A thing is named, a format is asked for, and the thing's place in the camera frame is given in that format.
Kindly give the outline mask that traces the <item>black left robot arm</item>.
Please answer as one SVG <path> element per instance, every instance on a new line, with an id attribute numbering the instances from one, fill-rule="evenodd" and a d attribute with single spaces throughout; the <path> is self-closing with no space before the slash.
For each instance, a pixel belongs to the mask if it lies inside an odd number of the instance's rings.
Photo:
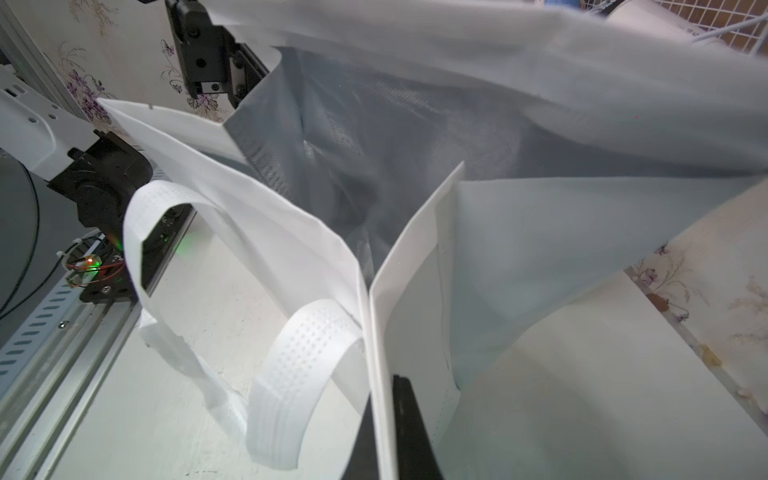
<path id="1" fill-rule="evenodd" d="M 191 99 L 224 94 L 238 105 L 266 77 L 261 59 L 214 24 L 201 2 L 164 6 L 180 62 L 176 82 Z M 131 197 L 153 174 L 150 162 L 118 135 L 96 129 L 8 70 L 1 72 L 1 148 L 74 202 L 79 221 L 112 244 L 123 238 Z"/>

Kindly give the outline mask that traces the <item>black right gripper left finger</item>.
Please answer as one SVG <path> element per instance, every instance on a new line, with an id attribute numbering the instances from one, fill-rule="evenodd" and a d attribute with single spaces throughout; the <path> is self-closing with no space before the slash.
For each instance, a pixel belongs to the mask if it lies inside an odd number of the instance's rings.
<path id="1" fill-rule="evenodd" d="M 342 480 L 378 480 L 378 458 L 371 399 L 368 399 Z"/>

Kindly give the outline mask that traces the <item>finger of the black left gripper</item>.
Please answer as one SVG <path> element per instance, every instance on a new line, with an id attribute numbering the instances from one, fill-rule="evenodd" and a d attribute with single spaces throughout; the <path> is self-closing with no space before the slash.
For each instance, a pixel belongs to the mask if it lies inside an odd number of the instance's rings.
<path id="1" fill-rule="evenodd" d="M 267 67 L 247 45 L 235 44 L 230 55 L 232 106 L 237 108 L 268 73 Z"/>

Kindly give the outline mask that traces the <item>white insulated delivery bag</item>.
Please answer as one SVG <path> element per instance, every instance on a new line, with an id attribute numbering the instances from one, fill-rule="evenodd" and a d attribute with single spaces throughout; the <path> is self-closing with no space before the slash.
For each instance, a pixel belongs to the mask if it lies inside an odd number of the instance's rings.
<path id="1" fill-rule="evenodd" d="M 165 173 L 123 244 L 189 204 L 287 315 L 246 394 L 146 293 L 144 343 L 259 466 L 300 468 L 334 383 L 393 377 L 444 479 L 762 479 L 767 442 L 647 306 L 591 291 L 767 174 L 767 64 L 519 1 L 212 1 L 279 52 L 222 123 L 107 100 Z"/>

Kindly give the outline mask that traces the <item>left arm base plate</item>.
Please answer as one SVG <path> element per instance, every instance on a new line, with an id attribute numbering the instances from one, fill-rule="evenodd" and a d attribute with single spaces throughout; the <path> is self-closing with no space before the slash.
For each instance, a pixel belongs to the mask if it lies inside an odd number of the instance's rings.
<path id="1" fill-rule="evenodd" d="M 113 238 L 106 249 L 67 262 L 67 282 L 83 303 L 104 304 L 138 299 L 132 273 L 140 273 L 140 287 L 151 292 L 174 249 L 184 236 L 194 210 L 189 204 L 168 209 L 146 239 L 129 247 Z"/>

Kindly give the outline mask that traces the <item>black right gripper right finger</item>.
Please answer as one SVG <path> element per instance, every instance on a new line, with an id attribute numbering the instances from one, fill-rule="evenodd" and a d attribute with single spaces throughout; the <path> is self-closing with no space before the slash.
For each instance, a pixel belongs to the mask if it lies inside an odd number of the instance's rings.
<path id="1" fill-rule="evenodd" d="M 443 480 L 410 380 L 395 375 L 392 385 L 399 478 Z"/>

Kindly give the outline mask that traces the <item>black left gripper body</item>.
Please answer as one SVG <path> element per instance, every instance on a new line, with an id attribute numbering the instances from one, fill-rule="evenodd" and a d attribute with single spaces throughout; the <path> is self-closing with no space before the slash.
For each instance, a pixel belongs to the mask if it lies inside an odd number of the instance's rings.
<path id="1" fill-rule="evenodd" d="M 164 2 L 190 96 L 233 94 L 228 34 L 214 25 L 199 1 Z"/>

